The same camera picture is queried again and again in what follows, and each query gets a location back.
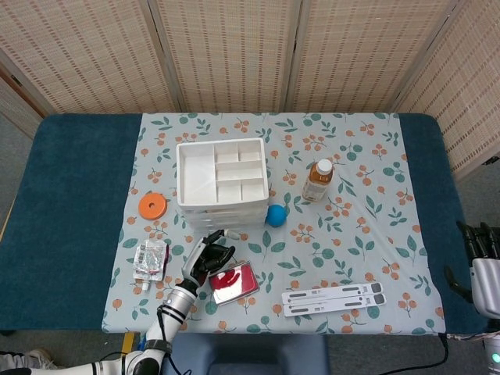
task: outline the beige screen panel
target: beige screen panel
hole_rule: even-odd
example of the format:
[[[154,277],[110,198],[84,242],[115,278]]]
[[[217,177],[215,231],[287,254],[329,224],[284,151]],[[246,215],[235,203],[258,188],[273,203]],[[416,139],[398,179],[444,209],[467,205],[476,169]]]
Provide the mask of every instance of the beige screen panel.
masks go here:
[[[0,2],[0,47],[57,112],[174,110],[137,1]]]
[[[468,1],[398,112],[434,116],[455,175],[500,151],[500,2]]]
[[[41,122],[36,113],[3,79],[0,78],[0,114],[33,138]]]
[[[298,4],[158,0],[187,110],[278,112]]]
[[[449,0],[313,0],[289,98],[294,112],[377,112]]]

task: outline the plastic bottle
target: plastic bottle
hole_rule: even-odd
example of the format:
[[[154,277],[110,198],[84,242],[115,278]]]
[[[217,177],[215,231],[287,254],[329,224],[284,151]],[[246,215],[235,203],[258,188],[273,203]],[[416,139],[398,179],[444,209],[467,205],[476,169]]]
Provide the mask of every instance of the plastic bottle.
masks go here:
[[[333,167],[328,159],[321,159],[311,167],[302,189],[302,197],[306,201],[318,202],[324,196],[334,176]]]

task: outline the table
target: table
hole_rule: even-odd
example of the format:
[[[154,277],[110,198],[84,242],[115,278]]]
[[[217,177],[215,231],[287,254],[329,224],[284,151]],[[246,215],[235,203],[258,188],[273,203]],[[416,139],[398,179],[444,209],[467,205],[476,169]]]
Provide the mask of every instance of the table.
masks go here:
[[[250,260],[261,290],[237,303],[217,305],[208,283],[181,330],[234,333],[425,334],[445,330],[439,294],[408,174],[398,114],[386,113],[157,113],[143,115],[123,209],[123,225],[102,327],[144,332],[151,311],[182,278],[194,232],[177,205],[179,143],[261,137],[270,204],[285,205],[279,228],[241,226],[238,261]],[[334,180],[321,202],[302,199],[310,166],[330,158]],[[145,220],[138,204],[147,191],[170,198],[167,213]],[[149,291],[131,275],[145,238],[171,246],[164,280]],[[286,318],[283,291],[379,281],[387,304]]]
[[[179,121],[189,119],[188,114],[177,116]],[[3,281],[16,282],[15,290],[5,293],[10,303],[0,308],[5,317],[2,328],[100,325],[109,275],[114,272],[113,258],[133,173],[130,166],[134,163],[140,118],[56,115],[42,123],[0,244],[2,265],[10,265],[4,267]],[[399,118],[423,243],[429,253],[432,280],[446,311],[447,330],[478,331],[485,320],[447,290],[441,275],[444,263],[461,278],[466,277],[467,269],[461,238],[454,228],[462,213],[438,126],[428,116]],[[439,174],[432,176],[431,170]],[[85,205],[74,205],[83,201]],[[23,255],[14,248],[22,248]],[[459,249],[456,256],[447,256],[454,248]],[[84,272],[82,265],[87,266]],[[33,309],[19,314],[17,306],[28,304]],[[78,321],[75,309],[85,312],[78,314]]]

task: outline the bottle cap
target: bottle cap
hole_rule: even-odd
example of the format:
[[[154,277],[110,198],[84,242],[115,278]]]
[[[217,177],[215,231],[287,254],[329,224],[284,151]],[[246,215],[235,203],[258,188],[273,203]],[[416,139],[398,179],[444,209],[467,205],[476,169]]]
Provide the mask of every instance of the bottle cap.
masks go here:
[[[325,176],[329,174],[334,166],[332,166],[331,161],[328,159],[321,159],[316,164],[316,170],[319,174]]]

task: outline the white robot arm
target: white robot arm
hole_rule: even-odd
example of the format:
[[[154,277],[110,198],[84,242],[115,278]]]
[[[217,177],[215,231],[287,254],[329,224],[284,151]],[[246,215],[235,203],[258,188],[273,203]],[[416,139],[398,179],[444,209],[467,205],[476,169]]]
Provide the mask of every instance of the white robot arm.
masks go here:
[[[191,250],[182,268],[184,280],[168,294],[164,303],[157,308],[158,319],[146,333],[143,352],[132,352],[121,359],[94,362],[64,370],[15,369],[0,375],[158,375],[163,358],[172,353],[172,340],[186,320],[200,288],[210,272],[222,268],[234,254],[229,248],[215,244],[222,236],[239,239],[230,230],[217,230],[201,238]]]
[[[490,373],[500,373],[500,245],[494,231],[481,223],[479,232],[468,225],[458,222],[466,245],[469,260],[471,289],[460,285],[449,267],[445,267],[445,277],[453,291],[469,303],[473,303],[482,316],[489,318],[488,331],[493,334],[477,333],[471,338],[484,339]]]

